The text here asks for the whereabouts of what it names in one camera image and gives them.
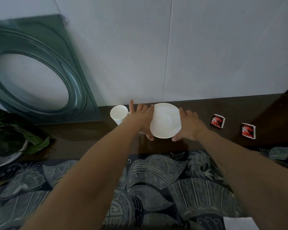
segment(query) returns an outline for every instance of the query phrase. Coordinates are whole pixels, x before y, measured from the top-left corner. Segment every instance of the hand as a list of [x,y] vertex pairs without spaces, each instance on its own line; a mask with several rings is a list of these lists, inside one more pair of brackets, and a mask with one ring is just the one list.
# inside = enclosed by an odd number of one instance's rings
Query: hand
[[150,131],[150,123],[154,116],[154,105],[150,106],[149,112],[148,106],[143,104],[138,104],[137,111],[134,111],[133,100],[129,103],[129,110],[131,120],[134,120],[136,124],[140,124],[140,133],[145,134],[149,140],[154,140],[154,136]]
[[172,141],[177,141],[182,138],[189,140],[197,140],[197,136],[201,131],[208,130],[206,125],[202,120],[198,118],[196,112],[187,110],[186,112],[183,108],[179,108],[181,130],[172,138]]

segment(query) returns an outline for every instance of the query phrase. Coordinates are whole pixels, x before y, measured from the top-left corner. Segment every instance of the right hand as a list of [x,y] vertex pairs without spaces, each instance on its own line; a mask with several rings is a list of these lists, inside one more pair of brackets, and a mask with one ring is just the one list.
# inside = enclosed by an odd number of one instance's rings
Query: right hand
[[197,140],[197,136],[201,131],[208,130],[206,125],[202,120],[198,118],[196,112],[187,110],[186,112],[183,108],[179,108],[181,130],[172,138],[172,141],[177,141],[182,138],[189,140]]

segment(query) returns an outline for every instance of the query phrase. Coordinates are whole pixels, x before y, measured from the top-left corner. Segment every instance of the patterned cloth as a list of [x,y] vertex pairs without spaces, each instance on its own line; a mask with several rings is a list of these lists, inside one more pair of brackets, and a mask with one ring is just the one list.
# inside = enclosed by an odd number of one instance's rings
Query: patterned cloth
[[[288,168],[288,146],[257,148]],[[76,160],[27,161],[0,170],[0,230],[19,229]],[[104,227],[225,229],[223,216],[247,216],[205,151],[131,155]]]

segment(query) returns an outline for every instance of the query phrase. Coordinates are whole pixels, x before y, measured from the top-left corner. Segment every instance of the white cup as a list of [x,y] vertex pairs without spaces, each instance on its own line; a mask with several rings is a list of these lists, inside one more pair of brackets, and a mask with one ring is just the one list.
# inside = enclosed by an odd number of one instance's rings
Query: white cup
[[117,123],[117,125],[123,122],[124,118],[129,114],[130,112],[128,112],[127,107],[123,105],[115,106],[110,111],[110,116]]

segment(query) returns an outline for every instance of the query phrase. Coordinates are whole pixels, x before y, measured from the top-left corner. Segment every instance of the potted plant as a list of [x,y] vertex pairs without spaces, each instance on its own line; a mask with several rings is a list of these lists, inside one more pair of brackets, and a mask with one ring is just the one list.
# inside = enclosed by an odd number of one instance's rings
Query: potted plant
[[0,109],[0,166],[20,154],[34,154],[50,143],[50,136],[25,118]]

